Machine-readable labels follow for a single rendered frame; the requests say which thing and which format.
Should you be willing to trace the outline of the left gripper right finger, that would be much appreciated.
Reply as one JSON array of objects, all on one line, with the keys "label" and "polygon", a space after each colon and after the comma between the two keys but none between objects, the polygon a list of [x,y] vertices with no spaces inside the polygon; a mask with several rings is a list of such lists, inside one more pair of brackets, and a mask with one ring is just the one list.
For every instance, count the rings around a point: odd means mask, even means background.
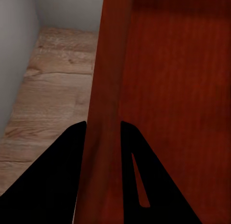
[{"label": "left gripper right finger", "polygon": [[[202,224],[140,130],[121,122],[124,224]],[[132,153],[150,203],[140,205]]]}]

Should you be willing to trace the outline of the storage box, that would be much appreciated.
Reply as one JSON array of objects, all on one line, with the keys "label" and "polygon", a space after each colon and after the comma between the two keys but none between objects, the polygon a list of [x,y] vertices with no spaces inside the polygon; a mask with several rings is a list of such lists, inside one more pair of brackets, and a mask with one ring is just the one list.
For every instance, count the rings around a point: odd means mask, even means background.
[{"label": "storage box", "polygon": [[231,224],[231,0],[103,0],[73,224],[124,224],[122,121],[202,224]]}]

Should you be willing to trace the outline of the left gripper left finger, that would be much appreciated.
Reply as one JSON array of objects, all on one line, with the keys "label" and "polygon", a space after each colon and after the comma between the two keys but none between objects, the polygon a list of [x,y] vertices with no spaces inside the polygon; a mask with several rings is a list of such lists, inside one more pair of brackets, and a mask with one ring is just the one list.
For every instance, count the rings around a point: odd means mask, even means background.
[{"label": "left gripper left finger", "polygon": [[0,197],[0,224],[73,224],[87,122],[65,132]]}]

